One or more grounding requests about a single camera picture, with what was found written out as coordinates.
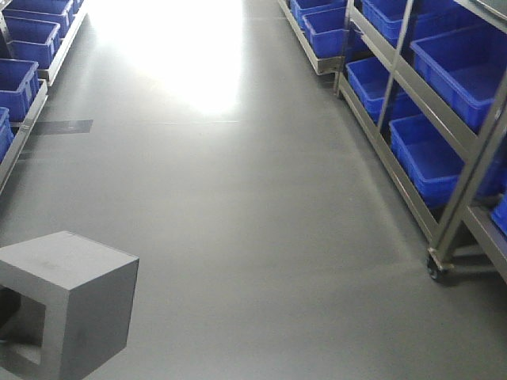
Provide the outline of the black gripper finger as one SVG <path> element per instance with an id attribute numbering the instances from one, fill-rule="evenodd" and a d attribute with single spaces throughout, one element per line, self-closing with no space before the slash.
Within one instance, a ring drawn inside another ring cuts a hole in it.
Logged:
<path id="1" fill-rule="evenodd" d="M 20 295 L 9 288 L 0 291 L 0 326 L 3 327 L 20 309 Z"/>

